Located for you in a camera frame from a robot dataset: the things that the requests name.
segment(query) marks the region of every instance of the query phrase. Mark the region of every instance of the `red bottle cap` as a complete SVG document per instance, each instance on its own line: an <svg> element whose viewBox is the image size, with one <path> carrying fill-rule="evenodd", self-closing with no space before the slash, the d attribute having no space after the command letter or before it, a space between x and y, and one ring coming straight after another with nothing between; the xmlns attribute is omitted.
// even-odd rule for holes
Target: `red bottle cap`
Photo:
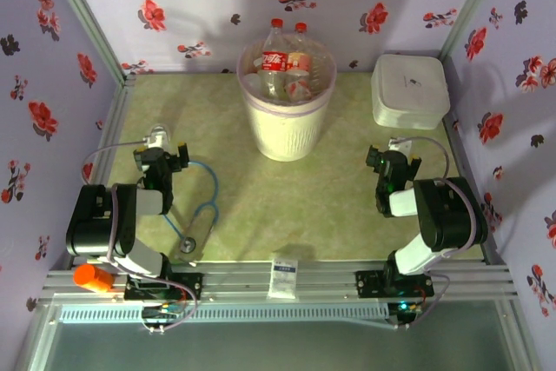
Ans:
<svg viewBox="0 0 556 371"><path fill-rule="evenodd" d="M295 30L298 32L307 32L307 24L304 22L298 22L295 24Z"/></svg>

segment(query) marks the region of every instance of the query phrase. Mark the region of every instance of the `white plastic container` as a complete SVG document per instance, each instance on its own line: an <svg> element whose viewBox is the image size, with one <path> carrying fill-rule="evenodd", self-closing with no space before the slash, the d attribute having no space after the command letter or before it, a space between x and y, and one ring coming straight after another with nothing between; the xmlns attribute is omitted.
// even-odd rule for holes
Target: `white plastic container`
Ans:
<svg viewBox="0 0 556 371"><path fill-rule="evenodd" d="M430 56L380 56L371 89L373 117L381 126L435 129L450 110L444 69Z"/></svg>
<svg viewBox="0 0 556 371"><path fill-rule="evenodd" d="M299 160L311 152L319 140L322 121L334 90L336 64L323 45L315 41L308 43L317 51L313 57L310 86L313 92L320 92L308 102L269 103L249 86L245 76L255 72L253 62L261 55L264 41L246 47L237 62L237 78L257 148L272 160Z"/></svg>

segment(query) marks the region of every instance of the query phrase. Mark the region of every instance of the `orange cap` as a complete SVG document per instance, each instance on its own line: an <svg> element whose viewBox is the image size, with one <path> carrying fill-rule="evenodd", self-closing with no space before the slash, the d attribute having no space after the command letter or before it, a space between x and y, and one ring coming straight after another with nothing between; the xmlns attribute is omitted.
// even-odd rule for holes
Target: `orange cap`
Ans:
<svg viewBox="0 0 556 371"><path fill-rule="evenodd" d="M298 22L295 24L295 30L298 32L306 32L307 31L307 24L304 22Z"/></svg>
<svg viewBox="0 0 556 371"><path fill-rule="evenodd" d="M83 264L74 272L73 281L79 287L96 293L105 293L112 288L114 276L94 265Z"/></svg>

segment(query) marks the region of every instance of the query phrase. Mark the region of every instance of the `bottle label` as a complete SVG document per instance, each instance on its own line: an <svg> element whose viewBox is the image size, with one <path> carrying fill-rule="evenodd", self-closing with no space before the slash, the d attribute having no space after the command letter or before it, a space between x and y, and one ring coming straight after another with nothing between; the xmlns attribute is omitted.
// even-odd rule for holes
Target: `bottle label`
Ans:
<svg viewBox="0 0 556 371"><path fill-rule="evenodd" d="M297 70L301 73L309 72L311 67L311 56L303 52L291 52L288 55L288 64L286 65L286 71Z"/></svg>
<svg viewBox="0 0 556 371"><path fill-rule="evenodd" d="M278 51L265 51L262 53L262 70L286 71L288 54Z"/></svg>

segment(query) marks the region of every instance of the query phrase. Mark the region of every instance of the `coca-cola bottle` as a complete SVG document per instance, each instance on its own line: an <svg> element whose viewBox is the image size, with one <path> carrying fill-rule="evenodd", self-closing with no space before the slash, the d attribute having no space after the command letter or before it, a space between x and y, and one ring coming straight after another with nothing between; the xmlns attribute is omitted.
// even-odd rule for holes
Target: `coca-cola bottle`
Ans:
<svg viewBox="0 0 556 371"><path fill-rule="evenodd" d="M269 99L288 101L284 91L288 43L281 33L283 21L273 19L271 24L270 34L262 47L262 64L259 70L262 94Z"/></svg>
<svg viewBox="0 0 556 371"><path fill-rule="evenodd" d="M311 71L312 57L309 52L307 38L307 24L299 22L295 25L294 39L286 64L286 93L289 100L299 102L309 100L309 72Z"/></svg>

